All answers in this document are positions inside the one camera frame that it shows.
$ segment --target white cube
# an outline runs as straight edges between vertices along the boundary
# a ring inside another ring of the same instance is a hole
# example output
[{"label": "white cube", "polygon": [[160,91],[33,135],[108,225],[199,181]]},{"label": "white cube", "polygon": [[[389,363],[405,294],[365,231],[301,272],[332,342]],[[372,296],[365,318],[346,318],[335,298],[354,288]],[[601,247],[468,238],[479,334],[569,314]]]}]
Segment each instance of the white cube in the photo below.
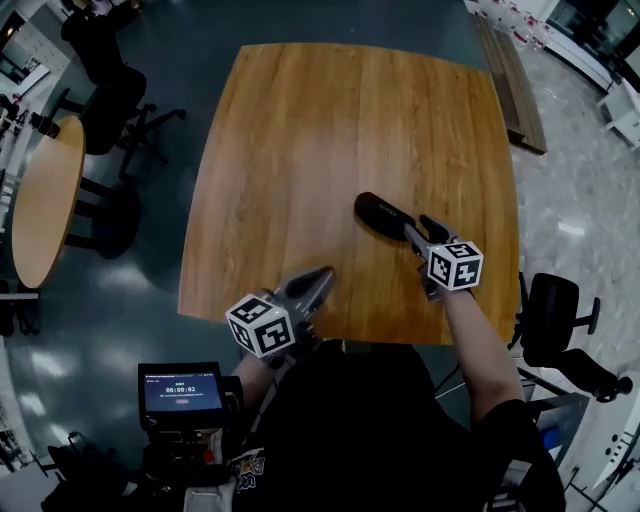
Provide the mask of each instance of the white cube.
[{"label": "white cube", "polygon": [[236,341],[257,357],[274,354],[295,343],[289,313],[249,294],[225,316]]},{"label": "white cube", "polygon": [[447,290],[478,286],[484,256],[473,242],[434,245],[429,250],[428,276]]}]

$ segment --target wooden tabletop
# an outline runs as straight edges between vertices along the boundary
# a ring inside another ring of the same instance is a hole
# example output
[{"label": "wooden tabletop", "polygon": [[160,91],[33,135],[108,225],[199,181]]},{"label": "wooden tabletop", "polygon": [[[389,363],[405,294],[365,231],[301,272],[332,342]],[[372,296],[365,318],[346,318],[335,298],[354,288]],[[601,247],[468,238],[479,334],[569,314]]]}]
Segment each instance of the wooden tabletop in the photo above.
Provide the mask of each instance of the wooden tabletop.
[{"label": "wooden tabletop", "polygon": [[84,167],[84,129],[76,116],[42,137],[22,177],[13,213],[13,261],[20,280],[39,288],[67,236]]},{"label": "wooden tabletop", "polygon": [[354,218],[372,191],[454,227],[485,255],[474,294],[506,341],[518,304],[518,217],[491,76],[382,48],[241,48],[204,150],[187,229],[179,312],[224,321],[245,294],[332,265],[317,332],[450,343],[406,244]]}]

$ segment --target shirt sleeve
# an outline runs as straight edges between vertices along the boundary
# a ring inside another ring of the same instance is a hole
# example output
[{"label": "shirt sleeve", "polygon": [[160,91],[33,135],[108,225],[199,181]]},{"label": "shirt sleeve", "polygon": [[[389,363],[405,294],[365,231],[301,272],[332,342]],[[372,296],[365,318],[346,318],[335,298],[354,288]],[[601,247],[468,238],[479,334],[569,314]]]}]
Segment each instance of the shirt sleeve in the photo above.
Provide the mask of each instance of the shirt sleeve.
[{"label": "shirt sleeve", "polygon": [[494,407],[472,430],[471,439],[474,509],[565,510],[555,463],[523,401]]}]

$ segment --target person in black clothing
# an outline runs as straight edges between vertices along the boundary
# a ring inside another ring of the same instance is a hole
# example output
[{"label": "person in black clothing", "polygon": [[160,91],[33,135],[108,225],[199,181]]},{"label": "person in black clothing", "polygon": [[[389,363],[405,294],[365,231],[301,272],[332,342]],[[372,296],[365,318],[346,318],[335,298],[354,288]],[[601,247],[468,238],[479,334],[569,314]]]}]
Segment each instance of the person in black clothing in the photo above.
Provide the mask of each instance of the person in black clothing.
[{"label": "person in black clothing", "polygon": [[[325,341],[285,374],[231,461],[233,510],[564,510],[506,345],[471,294],[441,293],[471,431],[444,413],[410,345],[345,355]],[[248,354],[234,374],[251,407],[274,371]]]}]

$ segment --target blue screen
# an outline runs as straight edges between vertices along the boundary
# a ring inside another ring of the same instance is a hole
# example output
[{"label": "blue screen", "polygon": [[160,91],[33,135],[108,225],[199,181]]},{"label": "blue screen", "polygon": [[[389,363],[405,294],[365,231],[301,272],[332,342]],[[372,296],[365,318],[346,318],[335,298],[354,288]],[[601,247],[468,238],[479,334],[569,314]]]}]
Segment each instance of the blue screen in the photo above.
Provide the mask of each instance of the blue screen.
[{"label": "blue screen", "polygon": [[145,375],[144,398],[148,412],[189,412],[222,408],[213,373]]}]

